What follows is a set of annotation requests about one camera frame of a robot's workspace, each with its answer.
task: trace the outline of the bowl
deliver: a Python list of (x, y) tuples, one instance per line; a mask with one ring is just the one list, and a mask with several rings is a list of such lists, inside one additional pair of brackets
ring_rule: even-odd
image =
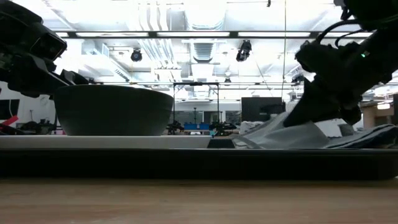
[(69, 136), (160, 136), (173, 107), (165, 93), (112, 85), (61, 87), (54, 102)]

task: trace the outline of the fluorescent light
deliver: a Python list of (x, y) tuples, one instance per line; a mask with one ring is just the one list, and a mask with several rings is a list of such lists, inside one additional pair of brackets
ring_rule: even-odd
[(309, 32), (239, 32), (238, 37), (309, 37)]
[(158, 32), (158, 37), (228, 37), (229, 32), (219, 31), (191, 31), (191, 32)]
[[(326, 37), (341, 37), (342, 35), (348, 35), (348, 32), (330, 32), (326, 35)], [(363, 38), (367, 38), (370, 35), (372, 35), (371, 32), (360, 32), (357, 34), (351, 34), (349, 36), (347, 36), (347, 38), (349, 39), (350, 37), (363, 37)]]
[(59, 37), (69, 37), (67, 32), (56, 32)]
[(180, 101), (181, 103), (210, 103), (210, 100), (184, 100)]
[(378, 110), (390, 109), (390, 104), (389, 104), (389, 103), (384, 103), (384, 104), (378, 105), (378, 106), (377, 106), (377, 109), (378, 109)]
[(148, 37), (147, 32), (77, 32), (78, 37)]
[(183, 44), (226, 44), (226, 40), (181, 40)]
[(220, 83), (220, 85), (255, 85), (256, 83), (243, 83), (243, 82), (232, 82), (232, 83)]
[(172, 82), (132, 82), (137, 85), (173, 85)]

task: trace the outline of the white plate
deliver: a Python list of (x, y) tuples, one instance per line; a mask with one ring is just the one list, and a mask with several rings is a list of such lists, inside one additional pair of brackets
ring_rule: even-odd
[(0, 149), (206, 149), (211, 136), (0, 136)]

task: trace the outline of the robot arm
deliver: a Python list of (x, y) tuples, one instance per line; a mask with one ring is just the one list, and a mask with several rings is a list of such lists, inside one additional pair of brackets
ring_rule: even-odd
[[(302, 68), (316, 75), (314, 81), (304, 81), (303, 97), (284, 121), (286, 127), (333, 118), (357, 123), (361, 95), (374, 85), (389, 82), (398, 69), (398, 0), (335, 3), (343, 8), (343, 21), (327, 28), (313, 42), (306, 41), (296, 54)], [(360, 44), (352, 42), (337, 49), (321, 44), (329, 31), (346, 24), (375, 31)]]
[(54, 60), (67, 43), (43, 25), (40, 16), (26, 8), (0, 0), (0, 81), (10, 90), (38, 97), (52, 95), (57, 88), (88, 83), (81, 75), (55, 71)]

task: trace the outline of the computer monitor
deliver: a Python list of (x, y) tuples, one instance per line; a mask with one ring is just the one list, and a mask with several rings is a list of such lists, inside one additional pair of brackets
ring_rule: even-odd
[(242, 121), (268, 121), (286, 111), (281, 97), (242, 97)]

